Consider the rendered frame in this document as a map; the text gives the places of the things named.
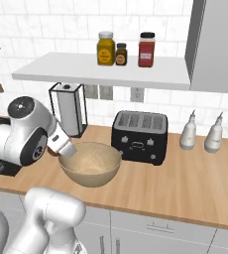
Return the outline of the grey wall outlet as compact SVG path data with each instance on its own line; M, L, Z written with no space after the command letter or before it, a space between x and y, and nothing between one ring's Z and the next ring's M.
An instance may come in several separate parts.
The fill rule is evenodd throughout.
M109 85L100 85L100 98L104 100L113 99L113 87Z
M98 98L98 86L92 85L92 84L86 84L85 85L85 97L86 98Z

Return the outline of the white wall shelf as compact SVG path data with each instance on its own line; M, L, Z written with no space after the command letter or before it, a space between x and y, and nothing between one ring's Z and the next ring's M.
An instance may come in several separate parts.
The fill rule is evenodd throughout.
M189 90L183 58L156 57L152 67L138 67L136 56L126 65L98 65L96 55L48 53L12 73L18 80Z

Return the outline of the small brown jar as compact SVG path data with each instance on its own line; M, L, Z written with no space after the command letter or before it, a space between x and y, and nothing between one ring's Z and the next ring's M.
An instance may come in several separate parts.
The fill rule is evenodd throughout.
M125 43L118 43L116 50L116 65L127 64L127 50Z

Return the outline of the narrow grey drawer front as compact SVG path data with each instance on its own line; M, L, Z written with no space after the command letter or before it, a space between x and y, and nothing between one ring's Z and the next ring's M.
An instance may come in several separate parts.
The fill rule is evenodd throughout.
M83 219L84 222L101 226L110 226L110 211L104 208L88 206Z

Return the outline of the red jar with black lid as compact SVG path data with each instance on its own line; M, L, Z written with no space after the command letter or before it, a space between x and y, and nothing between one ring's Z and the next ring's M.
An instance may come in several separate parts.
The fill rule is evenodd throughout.
M139 42L139 67L152 67L155 53L155 34L153 32L143 32Z

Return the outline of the grey base cabinet door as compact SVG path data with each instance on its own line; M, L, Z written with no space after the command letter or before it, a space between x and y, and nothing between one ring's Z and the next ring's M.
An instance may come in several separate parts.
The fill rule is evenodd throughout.
M84 245L87 254L100 253L100 236L104 236L105 254L112 254L110 227L82 222L74 228L78 240Z
M112 228L113 254L116 238L120 239L120 254L207 254L209 245L168 237Z

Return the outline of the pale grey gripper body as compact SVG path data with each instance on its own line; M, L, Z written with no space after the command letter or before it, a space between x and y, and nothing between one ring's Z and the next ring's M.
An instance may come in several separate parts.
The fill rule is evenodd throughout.
M71 141L68 141L59 151L62 156L65 157L72 157L73 154L76 152L75 147L71 143Z

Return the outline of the grey base cabinet front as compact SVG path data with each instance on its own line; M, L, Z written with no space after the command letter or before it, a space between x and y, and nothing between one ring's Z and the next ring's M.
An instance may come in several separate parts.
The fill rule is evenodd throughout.
M25 211L19 196L0 191L0 210L8 220L10 231L17 232L25 218Z

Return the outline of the wide grey drawer front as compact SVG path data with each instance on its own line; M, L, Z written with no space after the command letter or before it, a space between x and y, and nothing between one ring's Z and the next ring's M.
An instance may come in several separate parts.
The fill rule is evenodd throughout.
M174 229L174 233L160 232L147 229L147 224L166 225ZM209 244L213 238L213 227L201 226L191 223L137 215L132 213L112 211L111 225L118 229L127 229L133 232L169 237L194 243Z

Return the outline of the black toaster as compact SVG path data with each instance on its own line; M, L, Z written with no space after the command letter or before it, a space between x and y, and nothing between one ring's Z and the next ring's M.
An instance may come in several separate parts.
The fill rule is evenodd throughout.
M112 125L111 146L125 161L160 166L167 153L168 128L162 113L121 110Z

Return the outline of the yellow jar with silver lid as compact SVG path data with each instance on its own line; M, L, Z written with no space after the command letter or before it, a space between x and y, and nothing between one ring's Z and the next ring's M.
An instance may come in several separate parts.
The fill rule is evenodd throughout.
M102 31L98 34L97 62L99 65L113 65L115 57L115 42L113 33Z

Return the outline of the tan round basket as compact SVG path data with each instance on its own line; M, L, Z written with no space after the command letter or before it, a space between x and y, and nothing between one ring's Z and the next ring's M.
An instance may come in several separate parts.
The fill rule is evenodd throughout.
M74 147L76 152L71 157L58 157L63 171L74 182L87 188L99 188L116 176L122 157L114 147L96 142L77 143Z

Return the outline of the white squeeze bottle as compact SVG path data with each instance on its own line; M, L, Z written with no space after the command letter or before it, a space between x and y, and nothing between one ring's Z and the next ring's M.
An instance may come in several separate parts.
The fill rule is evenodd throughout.
M204 141L204 149L208 153L216 153L219 151L221 147L222 133L222 113L220 113L215 123L211 126Z
M195 111L189 116L188 122L185 124L180 139L179 145L186 151L191 150L195 145L196 125L195 125Z

